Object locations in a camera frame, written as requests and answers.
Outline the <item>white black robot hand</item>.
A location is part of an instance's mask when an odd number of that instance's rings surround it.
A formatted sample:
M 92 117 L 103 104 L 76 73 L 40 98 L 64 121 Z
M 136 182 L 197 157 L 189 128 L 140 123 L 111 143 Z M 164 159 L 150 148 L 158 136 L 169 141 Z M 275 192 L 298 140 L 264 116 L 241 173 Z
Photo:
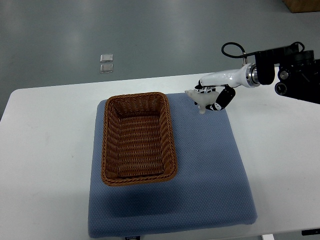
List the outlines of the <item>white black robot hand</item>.
M 208 103 L 205 109 L 211 111 L 223 110 L 236 95 L 235 88 L 244 86 L 254 88 L 259 84 L 255 82 L 256 65 L 247 63 L 240 69 L 225 70 L 207 74 L 201 77 L 195 91 L 199 94 L 217 94 L 213 103 Z

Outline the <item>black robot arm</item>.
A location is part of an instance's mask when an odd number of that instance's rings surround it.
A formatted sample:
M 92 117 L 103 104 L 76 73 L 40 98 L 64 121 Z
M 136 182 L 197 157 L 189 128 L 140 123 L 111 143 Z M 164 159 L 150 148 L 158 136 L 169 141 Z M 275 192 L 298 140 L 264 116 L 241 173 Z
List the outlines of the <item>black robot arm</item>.
M 223 55 L 233 59 L 254 56 L 255 63 L 249 67 L 246 80 L 250 84 L 270 85 L 278 78 L 274 90 L 283 97 L 320 103 L 320 60 L 313 50 L 305 50 L 303 43 L 296 41 L 288 46 L 247 53 L 236 42 L 227 42 L 221 47 Z

